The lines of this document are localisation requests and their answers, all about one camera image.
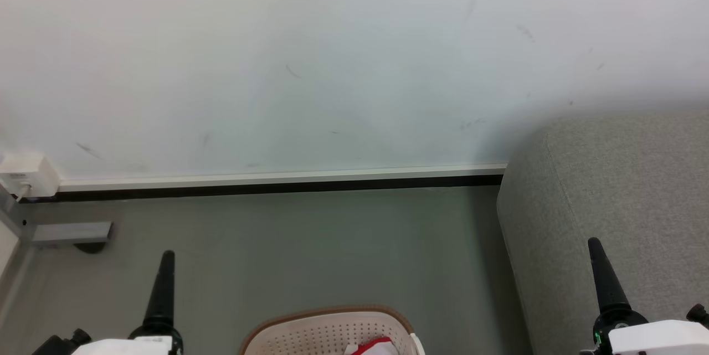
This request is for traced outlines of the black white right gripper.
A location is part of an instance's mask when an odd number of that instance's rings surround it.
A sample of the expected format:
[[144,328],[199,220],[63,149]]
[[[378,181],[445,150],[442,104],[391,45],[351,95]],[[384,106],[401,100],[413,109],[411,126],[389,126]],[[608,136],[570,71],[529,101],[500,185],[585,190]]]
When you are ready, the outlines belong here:
[[599,312],[594,348],[580,355],[709,355],[709,330],[687,319],[649,322],[629,300],[600,239],[588,239]]

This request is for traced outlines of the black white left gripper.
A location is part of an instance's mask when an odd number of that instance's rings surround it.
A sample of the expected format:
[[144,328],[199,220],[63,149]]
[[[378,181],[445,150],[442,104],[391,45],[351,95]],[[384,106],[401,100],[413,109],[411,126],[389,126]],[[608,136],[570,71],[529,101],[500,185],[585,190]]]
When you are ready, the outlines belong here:
[[82,344],[73,355],[184,355],[182,337],[174,327],[174,251],[162,254],[142,326],[126,339],[100,339]]

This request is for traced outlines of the red and white garment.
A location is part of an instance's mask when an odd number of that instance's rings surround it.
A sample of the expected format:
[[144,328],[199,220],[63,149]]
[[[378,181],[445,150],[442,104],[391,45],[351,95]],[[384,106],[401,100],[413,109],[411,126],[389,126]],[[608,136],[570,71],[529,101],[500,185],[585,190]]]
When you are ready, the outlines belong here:
[[348,344],[343,355],[399,355],[389,337],[371,340],[366,344]]

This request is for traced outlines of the grey fabric sofa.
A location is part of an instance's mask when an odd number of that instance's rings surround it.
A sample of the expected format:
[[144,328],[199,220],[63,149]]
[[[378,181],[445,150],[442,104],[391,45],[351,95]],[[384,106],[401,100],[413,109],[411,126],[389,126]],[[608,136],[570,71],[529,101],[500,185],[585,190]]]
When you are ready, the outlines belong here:
[[534,355],[578,355],[600,239],[649,321],[709,311],[709,110],[560,120],[507,164],[498,219]]

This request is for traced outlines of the grey metal floor bar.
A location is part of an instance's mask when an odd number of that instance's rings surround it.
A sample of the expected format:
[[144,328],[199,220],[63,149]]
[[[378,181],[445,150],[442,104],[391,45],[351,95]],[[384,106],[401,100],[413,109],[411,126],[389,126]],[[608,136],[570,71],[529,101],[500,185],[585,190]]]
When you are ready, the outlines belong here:
[[84,244],[109,241],[113,222],[78,222],[37,225],[31,236],[36,245]]

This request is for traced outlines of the beige perforated laundry basket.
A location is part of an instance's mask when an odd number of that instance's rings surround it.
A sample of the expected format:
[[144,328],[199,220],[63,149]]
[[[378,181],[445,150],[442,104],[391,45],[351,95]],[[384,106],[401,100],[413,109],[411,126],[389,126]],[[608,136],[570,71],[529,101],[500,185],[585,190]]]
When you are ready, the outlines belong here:
[[426,355],[413,325],[392,308],[322,308],[266,321],[243,341],[238,355],[343,355],[348,344],[389,337],[399,355]]

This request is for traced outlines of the white baseboard strip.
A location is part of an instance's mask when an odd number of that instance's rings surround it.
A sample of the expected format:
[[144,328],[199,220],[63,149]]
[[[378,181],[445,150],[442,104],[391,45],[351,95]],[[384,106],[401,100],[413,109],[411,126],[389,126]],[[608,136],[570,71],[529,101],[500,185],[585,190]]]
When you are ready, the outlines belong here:
[[499,185],[507,164],[63,180],[50,202]]

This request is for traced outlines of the grey metal frame post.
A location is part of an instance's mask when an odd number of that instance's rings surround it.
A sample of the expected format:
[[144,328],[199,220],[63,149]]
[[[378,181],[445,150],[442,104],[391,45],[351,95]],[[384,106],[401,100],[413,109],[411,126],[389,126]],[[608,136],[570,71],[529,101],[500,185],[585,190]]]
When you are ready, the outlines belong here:
[[0,287],[21,244],[31,242],[34,231],[35,224],[27,219],[23,204],[0,184]]

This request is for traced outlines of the white wall socket box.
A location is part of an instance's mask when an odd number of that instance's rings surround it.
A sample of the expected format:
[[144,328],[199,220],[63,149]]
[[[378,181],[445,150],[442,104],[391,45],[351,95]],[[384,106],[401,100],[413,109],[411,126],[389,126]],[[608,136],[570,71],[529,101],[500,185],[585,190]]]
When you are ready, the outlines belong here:
[[0,184],[23,198],[50,198],[60,187],[60,176],[40,153],[10,153],[0,160]]

